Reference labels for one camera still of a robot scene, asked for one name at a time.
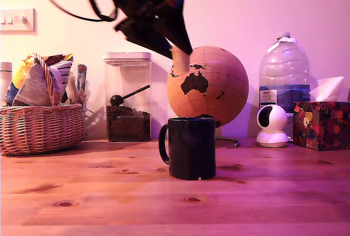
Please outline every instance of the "chip bag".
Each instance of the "chip bag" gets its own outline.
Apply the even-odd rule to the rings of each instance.
[[[30,53],[15,73],[2,106],[51,106],[40,59],[44,60],[52,75],[55,96],[58,96],[59,100],[62,99],[72,67],[73,54],[39,56]]]

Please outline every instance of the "floral tissue box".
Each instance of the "floral tissue box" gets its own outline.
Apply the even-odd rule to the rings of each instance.
[[[315,150],[350,149],[350,102],[294,102],[293,143]]]

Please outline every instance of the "wood grain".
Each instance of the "wood grain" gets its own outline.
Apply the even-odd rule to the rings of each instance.
[[[217,141],[217,175],[172,178],[155,141],[1,157],[1,235],[350,235],[350,151]]]

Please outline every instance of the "wall switch plate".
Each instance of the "wall switch plate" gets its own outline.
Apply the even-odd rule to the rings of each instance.
[[[0,13],[1,33],[35,32],[35,9],[1,9]]]

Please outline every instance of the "clear plastic container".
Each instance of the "clear plastic container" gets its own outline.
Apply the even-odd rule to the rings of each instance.
[[[4,96],[7,92],[8,87],[12,82],[12,63],[11,62],[0,62],[0,104],[3,103]]]
[[[279,105],[287,112],[285,133],[293,138],[293,102],[310,101],[310,65],[289,32],[278,35],[277,42],[263,57],[259,70],[259,106]]]
[[[119,105],[115,98],[119,95],[118,100],[121,100],[121,97],[149,87],[151,54],[104,53],[103,60],[108,141],[149,141],[150,90],[145,89],[131,95]]]

